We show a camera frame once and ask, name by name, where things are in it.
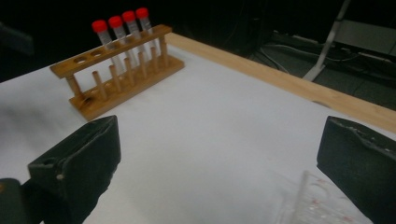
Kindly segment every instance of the metal stand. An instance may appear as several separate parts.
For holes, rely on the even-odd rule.
[[[337,34],[337,31],[340,27],[342,19],[347,12],[347,8],[349,7],[351,0],[345,0],[343,5],[341,6],[340,12],[338,13],[337,18],[332,25],[332,29],[330,30],[329,35],[327,36],[326,44],[324,45],[322,52],[318,58],[317,64],[315,64],[308,73],[305,74],[303,79],[313,81],[323,70],[325,65],[323,64],[324,60],[326,59],[327,53],[329,52],[330,47],[332,46],[332,42]]]

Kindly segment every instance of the red cap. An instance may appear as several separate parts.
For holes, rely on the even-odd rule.
[[[122,18],[121,16],[113,16],[108,19],[108,24],[110,24],[111,28],[117,28],[122,26]]]
[[[138,19],[145,18],[149,15],[149,11],[146,7],[141,7],[136,11],[136,17]]]
[[[134,20],[136,20],[136,17],[134,16],[134,12],[132,10],[122,13],[122,18],[124,19],[124,21],[134,21]]]
[[[102,32],[102,31],[107,30],[106,21],[104,21],[104,20],[94,21],[94,22],[92,23],[92,29],[93,29],[96,33],[99,33],[99,32]]]

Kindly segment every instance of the white table surface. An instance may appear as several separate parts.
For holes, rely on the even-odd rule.
[[[186,51],[169,53],[186,67],[101,116],[118,117],[121,163],[85,223],[274,223],[303,171],[327,179],[316,156],[328,116],[396,139]],[[83,90],[93,86],[86,73],[77,74]],[[29,162],[87,122],[72,96],[48,67],[0,83],[1,178],[25,182]]]

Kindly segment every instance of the wooden test tube rack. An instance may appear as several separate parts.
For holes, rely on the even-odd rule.
[[[152,29],[152,35],[145,31],[141,32],[141,39],[134,39],[128,35],[126,37],[127,44],[125,45],[121,45],[118,40],[115,40],[113,49],[106,49],[101,46],[50,67],[50,70],[58,78],[66,78],[74,93],[74,97],[69,99],[69,102],[87,121],[99,117],[184,67],[184,63],[181,60],[167,53],[164,36],[171,33],[172,29],[165,25],[157,25]],[[125,73],[117,75],[114,65],[111,64],[109,66],[112,75],[110,80],[102,82],[99,72],[92,71],[96,86],[87,91],[80,89],[75,77],[76,72],[157,38],[160,42],[161,53],[157,53],[155,48],[151,48],[148,51],[148,53],[151,53],[151,59],[148,62],[143,63],[143,53],[139,52],[139,65],[136,68],[132,68],[129,64],[129,59],[125,58],[123,60],[126,67]]]

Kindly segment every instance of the test tube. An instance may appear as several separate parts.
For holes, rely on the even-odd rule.
[[[92,29],[97,33],[102,45],[105,49],[113,49],[112,39],[107,30],[107,23],[104,20],[97,20],[92,23]],[[111,57],[111,62],[113,62],[116,67],[117,75],[124,72],[120,57],[118,55]]]
[[[116,35],[120,43],[122,45],[127,44],[125,39],[126,37],[125,30],[122,26],[122,18],[120,16],[113,16],[110,19],[108,19],[108,24],[110,24],[110,27],[113,28],[114,34]],[[125,51],[125,55],[127,58],[129,58],[129,62],[132,67],[138,66],[136,57],[134,56],[134,52],[132,49]]]
[[[140,20],[140,25],[142,29],[147,31],[149,35],[152,35],[152,27],[149,21],[149,10],[146,7],[141,7],[136,11],[136,17]],[[155,48],[157,55],[159,54],[157,43],[155,40],[149,42],[151,48]]]
[[[122,13],[122,19],[125,21],[125,23],[128,27],[129,33],[131,33],[131,36],[133,36],[134,39],[136,39],[136,40],[141,39],[142,36],[140,35],[140,30],[139,30],[139,27],[137,26],[136,16],[134,15],[134,12],[132,10],[125,11],[124,13]],[[143,58],[146,62],[148,60],[148,55],[146,53],[145,46],[139,45],[137,47],[137,49],[139,50],[139,52],[143,53]]]

